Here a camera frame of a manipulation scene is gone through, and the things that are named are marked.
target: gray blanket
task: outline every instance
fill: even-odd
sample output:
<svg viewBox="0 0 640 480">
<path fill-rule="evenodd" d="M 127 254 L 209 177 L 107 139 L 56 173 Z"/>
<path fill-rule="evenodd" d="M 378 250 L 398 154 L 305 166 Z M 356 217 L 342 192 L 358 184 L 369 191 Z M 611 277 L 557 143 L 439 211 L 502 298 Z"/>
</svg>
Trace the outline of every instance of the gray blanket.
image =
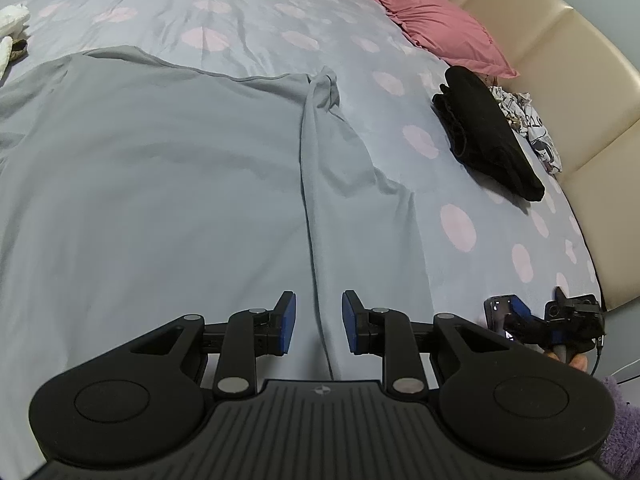
<svg viewBox="0 0 640 480">
<path fill-rule="evenodd" d="M 133 47 L 45 63 L 0 93 L 0 449 L 41 457 L 28 403 L 51 376 L 181 314 L 223 322 L 298 295 L 262 376 L 378 378 L 340 314 L 433 317 L 412 195 L 375 170 L 336 78 L 234 79 Z"/>
</svg>

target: circular pad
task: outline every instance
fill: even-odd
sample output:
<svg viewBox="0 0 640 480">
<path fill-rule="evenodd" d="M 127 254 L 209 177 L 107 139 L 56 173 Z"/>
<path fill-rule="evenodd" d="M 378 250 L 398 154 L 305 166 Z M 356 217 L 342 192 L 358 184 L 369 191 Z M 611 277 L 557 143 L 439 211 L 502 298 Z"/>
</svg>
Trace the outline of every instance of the circular pad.
<svg viewBox="0 0 640 480">
<path fill-rule="evenodd" d="M 132 381 L 100 381 L 83 388 L 76 397 L 76 410 L 94 422 L 122 422 L 133 418 L 149 404 L 149 392 Z"/>
<path fill-rule="evenodd" d="M 549 418 L 569 403 L 562 386 L 540 377 L 507 379 L 495 387 L 494 399 L 505 411 L 527 418 Z"/>
</svg>

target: pink polka dot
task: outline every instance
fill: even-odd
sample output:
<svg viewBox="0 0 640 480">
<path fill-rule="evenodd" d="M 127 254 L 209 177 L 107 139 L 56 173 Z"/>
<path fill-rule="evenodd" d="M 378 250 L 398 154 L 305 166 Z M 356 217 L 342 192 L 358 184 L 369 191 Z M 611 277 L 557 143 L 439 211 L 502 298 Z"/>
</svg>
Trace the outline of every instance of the pink polka dot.
<svg viewBox="0 0 640 480">
<path fill-rule="evenodd" d="M 43 9 L 40 9 L 38 16 L 40 16 L 41 18 L 47 18 L 50 15 L 52 15 L 54 12 L 56 12 L 56 10 L 58 10 L 60 7 L 63 7 L 65 5 L 66 4 L 60 3 L 60 4 L 52 4 L 50 6 L 44 7 Z"/>
<path fill-rule="evenodd" d="M 580 231 L 580 226 L 578 225 L 578 221 L 575 219 L 575 216 L 569 215 L 569 223 L 571 224 L 571 227 L 574 229 L 574 232 L 578 236 L 582 236 L 582 232 Z"/>
<path fill-rule="evenodd" d="M 219 52 L 229 46 L 229 40 L 224 34 L 205 27 L 192 28 L 181 35 L 180 38 L 183 43 L 189 46 L 209 50 L 210 52 Z"/>
<path fill-rule="evenodd" d="M 545 191 L 545 202 L 549 206 L 549 211 L 551 211 L 552 213 L 555 213 L 556 203 L 554 202 L 554 199 L 551 198 L 551 195 L 549 195 L 549 193 L 547 193 L 546 191 Z"/>
<path fill-rule="evenodd" d="M 440 209 L 440 223 L 447 238 L 459 251 L 468 253 L 476 244 L 476 228 L 471 218 L 457 206 L 447 204 Z"/>
<path fill-rule="evenodd" d="M 427 158 L 436 158 L 440 151 L 435 147 L 431 136 L 422 128 L 409 124 L 402 129 L 404 138 L 414 147 L 414 150 Z"/>
<path fill-rule="evenodd" d="M 388 43 L 389 45 L 391 45 L 394 49 L 396 49 L 396 50 L 402 50 L 402 49 L 400 48 L 400 44 L 399 44 L 399 43 L 398 43 L 394 38 L 392 38 L 391 36 L 387 36 L 387 37 L 386 37 L 386 41 L 387 41 L 387 43 Z"/>
<path fill-rule="evenodd" d="M 231 12 L 231 6 L 228 3 L 216 0 L 199 0 L 194 2 L 193 5 L 199 9 L 210 10 L 216 14 L 226 14 Z"/>
<path fill-rule="evenodd" d="M 595 283 L 596 269 L 593 267 L 593 262 L 590 258 L 587 260 L 587 270 L 589 271 L 589 279 L 591 280 L 591 283 Z"/>
<path fill-rule="evenodd" d="M 388 18 L 384 18 L 382 20 L 376 20 L 378 23 L 378 28 L 382 30 L 386 30 L 389 33 L 395 33 L 398 31 L 399 25 L 396 25 Z"/>
<path fill-rule="evenodd" d="M 384 88 L 390 94 L 397 96 L 404 95 L 404 86 L 402 86 L 402 81 L 400 81 L 397 77 L 394 77 L 386 72 L 374 72 L 373 79 L 375 79 L 376 83 L 382 86 L 382 88 Z"/>
<path fill-rule="evenodd" d="M 562 193 L 562 188 L 553 175 L 549 175 L 549 182 L 551 183 L 551 186 L 556 190 L 556 193 Z"/>
<path fill-rule="evenodd" d="M 566 278 L 562 272 L 558 272 L 556 274 L 556 286 L 559 286 L 562 289 L 565 296 L 571 296 L 571 294 L 569 294 L 569 284 L 567 283 Z"/>
<path fill-rule="evenodd" d="M 373 41 L 367 40 L 366 38 L 352 36 L 351 41 L 353 41 L 353 43 L 359 46 L 362 50 L 366 50 L 367 52 L 380 52 L 380 47 L 373 43 Z"/>
<path fill-rule="evenodd" d="M 531 258 L 529 251 L 524 245 L 515 244 L 511 250 L 511 261 L 516 273 L 522 283 L 529 283 L 533 280 L 533 267 L 531 267 Z"/>
<path fill-rule="evenodd" d="M 351 16 L 350 14 L 347 14 L 346 12 L 336 12 L 335 15 L 339 16 L 340 18 L 342 18 L 347 23 L 357 23 L 358 22 L 358 20 L 356 20 L 353 16 Z"/>
<path fill-rule="evenodd" d="M 362 10 L 374 10 L 373 7 L 368 6 L 367 4 L 363 4 L 362 2 L 356 2 L 356 5 L 359 6 Z"/>
<path fill-rule="evenodd" d="M 431 75 L 431 72 L 422 72 L 421 74 L 418 74 L 418 75 L 420 76 L 420 79 L 422 81 L 422 86 L 424 86 L 425 90 L 429 90 L 431 92 L 438 91 L 438 87 L 436 83 L 434 83 L 433 81 L 433 75 Z"/>
<path fill-rule="evenodd" d="M 289 41 L 290 44 L 298 46 L 300 48 L 304 48 L 305 50 L 318 50 L 320 45 L 316 40 L 305 36 L 300 32 L 296 32 L 295 30 L 288 30 L 287 32 L 282 33 L 282 37 Z"/>
<path fill-rule="evenodd" d="M 127 20 L 130 20 L 131 18 L 133 18 L 137 13 L 138 12 L 136 9 L 131 9 L 130 7 L 116 7 L 115 9 L 110 10 L 109 12 L 103 12 L 102 14 L 98 14 L 98 16 L 94 18 L 94 23 L 126 22 Z"/>
<path fill-rule="evenodd" d="M 304 18 L 306 16 L 305 11 L 291 5 L 275 4 L 274 7 L 287 16 L 293 16 L 294 18 Z"/>
<path fill-rule="evenodd" d="M 402 51 L 407 54 L 408 56 L 413 56 L 414 54 L 418 53 L 418 49 L 415 48 L 414 46 L 409 46 L 409 45 L 400 45 L 400 48 L 402 49 Z"/>
<path fill-rule="evenodd" d="M 549 228 L 546 226 L 545 219 L 543 219 L 537 211 L 531 211 L 531 219 L 533 220 L 533 224 L 536 226 L 538 232 L 544 238 L 547 238 L 549 236 Z"/>
<path fill-rule="evenodd" d="M 564 252 L 569 257 L 572 264 L 575 265 L 578 262 L 578 258 L 576 258 L 574 253 L 574 245 L 569 240 L 564 241 Z"/>
</svg>

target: bed frame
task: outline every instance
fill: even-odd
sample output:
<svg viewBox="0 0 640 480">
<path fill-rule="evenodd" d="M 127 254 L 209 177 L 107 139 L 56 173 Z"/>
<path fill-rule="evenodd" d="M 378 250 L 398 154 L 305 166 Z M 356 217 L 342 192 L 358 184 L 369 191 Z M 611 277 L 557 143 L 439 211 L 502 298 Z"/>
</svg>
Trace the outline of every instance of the bed frame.
<svg viewBox="0 0 640 480">
<path fill-rule="evenodd" d="M 476 17 L 520 76 L 558 148 L 559 183 L 608 310 L 640 296 L 640 73 L 562 0 L 451 0 Z"/>
</svg>

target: cable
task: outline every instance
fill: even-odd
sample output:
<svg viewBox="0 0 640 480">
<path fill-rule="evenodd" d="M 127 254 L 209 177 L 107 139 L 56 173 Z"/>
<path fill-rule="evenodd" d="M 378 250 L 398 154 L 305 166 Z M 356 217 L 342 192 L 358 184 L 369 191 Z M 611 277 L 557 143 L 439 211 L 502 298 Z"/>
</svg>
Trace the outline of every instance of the cable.
<svg viewBox="0 0 640 480">
<path fill-rule="evenodd" d="M 613 372 L 611 375 L 615 375 L 618 372 L 621 372 L 622 370 L 624 370 L 625 368 L 629 368 L 630 366 L 633 366 L 634 364 L 636 364 L 638 362 L 640 362 L 640 359 L 636 359 L 635 361 L 631 361 L 628 365 L 624 365 L 622 368 L 619 368 L 618 370 Z"/>
<path fill-rule="evenodd" d="M 600 363 L 600 356 L 602 355 L 602 348 L 598 348 L 598 355 L 596 357 L 596 364 L 593 365 L 593 370 L 591 370 L 591 377 L 593 377 L 594 373 L 596 373 L 596 368 Z"/>
<path fill-rule="evenodd" d="M 618 384 L 628 383 L 629 381 L 633 381 L 634 379 L 637 379 L 638 377 L 640 377 L 640 375 L 636 375 L 634 377 L 629 377 L 628 379 L 625 379 L 624 381 L 620 381 Z"/>
<path fill-rule="evenodd" d="M 602 355 L 602 347 L 604 346 L 604 336 L 601 335 L 596 339 L 596 352 L 598 353 L 596 357 L 596 362 L 593 365 L 593 370 L 591 370 L 591 377 L 593 377 L 594 373 L 596 373 L 596 368 L 598 368 L 598 364 L 600 364 L 600 356 Z"/>
</svg>

